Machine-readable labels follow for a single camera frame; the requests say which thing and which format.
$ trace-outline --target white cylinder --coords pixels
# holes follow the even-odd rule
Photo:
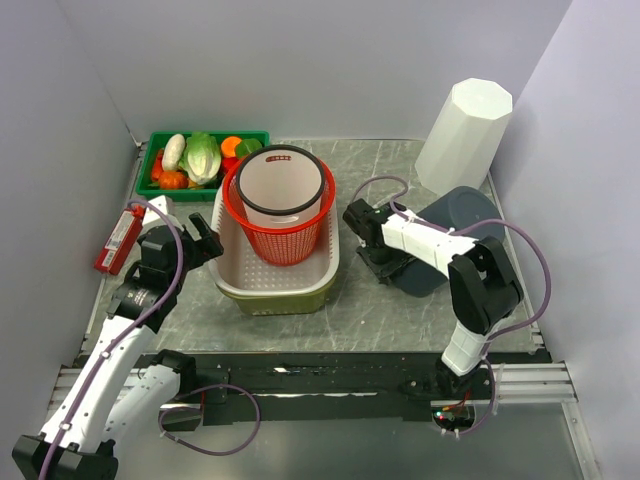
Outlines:
[[[495,82],[455,84],[416,161],[422,186],[438,195],[462,185],[479,188],[512,111],[511,94]]]
[[[295,227],[320,212],[324,170],[301,148],[272,145],[252,153],[240,165],[237,182],[247,220],[258,227]]]

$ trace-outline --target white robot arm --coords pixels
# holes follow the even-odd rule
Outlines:
[[[124,282],[115,291],[98,343],[87,364],[40,435],[23,435],[14,447],[14,460],[27,480],[42,478],[43,464],[46,478],[115,478],[118,458],[126,450],[125,442],[134,439],[135,432],[157,415],[164,403],[178,393],[190,392],[195,386],[193,357],[164,350],[156,355],[145,376],[114,406],[135,362],[177,304],[187,272],[223,252],[218,234],[199,214],[189,217],[201,237],[194,240],[173,216],[169,199],[158,197],[151,205],[176,227],[174,233],[182,246],[183,268],[179,271],[174,233],[157,213],[147,210],[143,233],[138,238],[141,259],[131,266]],[[172,290],[170,285],[175,279],[178,279],[177,286]],[[166,297],[165,301],[156,306],[158,299],[163,297]],[[142,324],[136,323],[137,327],[112,345],[143,313],[148,319]],[[98,361],[102,365],[95,372]],[[86,382],[90,375],[95,376]],[[78,399],[79,408],[69,419],[69,413],[73,411],[70,406]],[[47,464],[45,456],[52,445],[55,451]]]
[[[458,390],[477,369],[489,336],[522,300],[523,290],[496,239],[454,236],[415,218],[410,210],[399,215],[389,204],[374,209],[363,199],[343,216],[362,240],[358,253],[381,282],[388,283],[416,259],[449,279],[458,322],[441,357],[441,387]]]

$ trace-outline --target green plastic crate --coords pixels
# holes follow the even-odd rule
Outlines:
[[[176,202],[213,202],[216,199],[216,193],[222,183],[222,177],[218,175],[215,182],[215,188],[205,188],[202,190],[161,190],[159,188],[149,188],[151,183],[151,169],[156,159],[158,150],[164,148],[167,145],[169,139],[176,133],[181,133],[184,138],[189,138],[191,132],[155,132],[149,139],[147,146],[147,153],[144,156],[144,162],[142,162],[142,168],[138,181],[136,182],[136,193],[146,198],[155,198],[160,195],[166,195],[172,198]],[[262,143],[263,146],[269,145],[269,134],[263,131],[246,131],[246,132],[207,132],[212,137],[215,137],[218,142],[218,146],[222,141],[230,136],[240,137],[242,139],[256,138]]]

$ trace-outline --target tabletop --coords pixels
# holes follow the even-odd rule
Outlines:
[[[368,178],[392,174],[409,182],[402,203],[419,211],[437,199],[418,181],[414,163],[423,142],[416,140],[291,140],[321,158],[336,180],[336,202],[341,216],[355,189]],[[376,182],[362,196],[370,204],[388,201],[398,191],[393,181]],[[489,182],[481,187],[492,200]],[[212,203],[176,204],[176,216],[187,223],[190,213],[211,220]],[[185,352],[244,351],[442,351],[453,333],[456,317],[447,285],[425,298],[411,297],[381,285],[356,254],[357,237],[339,221],[340,266],[327,304],[305,315],[250,316],[216,288],[209,269],[203,266],[187,275],[178,305],[165,320],[149,352],[164,348]],[[514,260],[513,252],[508,252]],[[119,276],[108,276],[100,292],[95,320],[84,350],[95,346],[105,310],[114,289],[122,282],[127,266],[139,258],[134,246]],[[511,316],[522,321],[527,312],[521,304]],[[525,328],[497,339],[493,351],[532,352],[536,349],[531,329]]]

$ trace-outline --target white wall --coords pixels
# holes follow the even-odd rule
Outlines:
[[[0,14],[0,478],[78,352],[134,145],[55,2]]]
[[[493,168],[507,217],[551,264],[545,340],[569,365],[605,478],[623,480],[640,476],[639,14],[637,2],[574,0]],[[539,302],[542,285],[528,286]]]
[[[426,138],[471,76],[517,97],[570,0],[58,0],[127,125]]]

